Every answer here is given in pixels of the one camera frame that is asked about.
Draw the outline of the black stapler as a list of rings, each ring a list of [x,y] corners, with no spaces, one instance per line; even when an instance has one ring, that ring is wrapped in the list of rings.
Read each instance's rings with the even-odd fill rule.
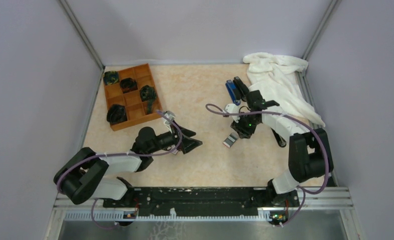
[[[286,145],[287,145],[286,141],[273,129],[272,129],[272,133],[275,137],[275,140],[276,140],[278,146],[281,148],[286,147]]]
[[[247,94],[249,93],[249,89],[248,89],[247,85],[238,76],[234,77],[233,83],[234,83],[236,89],[239,91],[240,99],[243,102],[247,102]]]

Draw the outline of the blue stapler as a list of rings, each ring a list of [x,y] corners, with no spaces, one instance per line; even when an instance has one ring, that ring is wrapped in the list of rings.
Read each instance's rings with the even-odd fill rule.
[[[241,104],[241,93],[232,80],[227,80],[225,83],[226,89],[231,97],[232,102],[239,106]]]

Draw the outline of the orange wooden divided tray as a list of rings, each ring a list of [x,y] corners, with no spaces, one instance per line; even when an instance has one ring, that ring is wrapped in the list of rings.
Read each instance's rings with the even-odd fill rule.
[[[126,108],[127,121],[110,125],[113,131],[119,131],[125,128],[143,124],[155,119],[159,119],[160,115],[157,110],[162,110],[157,88],[152,76],[150,65],[145,63],[138,66],[115,70],[119,73],[120,80],[125,78],[133,78],[137,82],[138,89],[128,93],[122,93],[120,82],[113,85],[104,85],[104,92],[107,104],[107,113],[113,104],[123,105]],[[141,101],[140,89],[145,86],[153,86],[157,93],[155,101]]]

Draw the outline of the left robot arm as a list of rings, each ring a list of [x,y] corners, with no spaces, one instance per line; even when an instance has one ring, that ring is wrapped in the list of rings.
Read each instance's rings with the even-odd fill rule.
[[[181,126],[171,125],[170,131],[159,135],[144,127],[129,152],[98,154],[84,147],[55,174],[54,183],[75,205],[89,199],[109,199],[128,207],[135,199],[134,188],[118,174],[145,170],[155,155],[192,151],[203,144],[193,138],[195,135]]]

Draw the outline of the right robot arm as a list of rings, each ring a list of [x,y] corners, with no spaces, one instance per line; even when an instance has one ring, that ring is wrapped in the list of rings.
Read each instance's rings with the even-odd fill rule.
[[[313,129],[286,114],[274,100],[266,101],[260,91],[246,96],[248,112],[241,112],[235,104],[228,104],[224,112],[231,114],[231,128],[239,138],[249,139],[259,124],[270,127],[279,146],[288,146],[288,168],[267,184],[266,199],[279,206],[301,183],[312,178],[327,177],[334,169],[327,132]]]

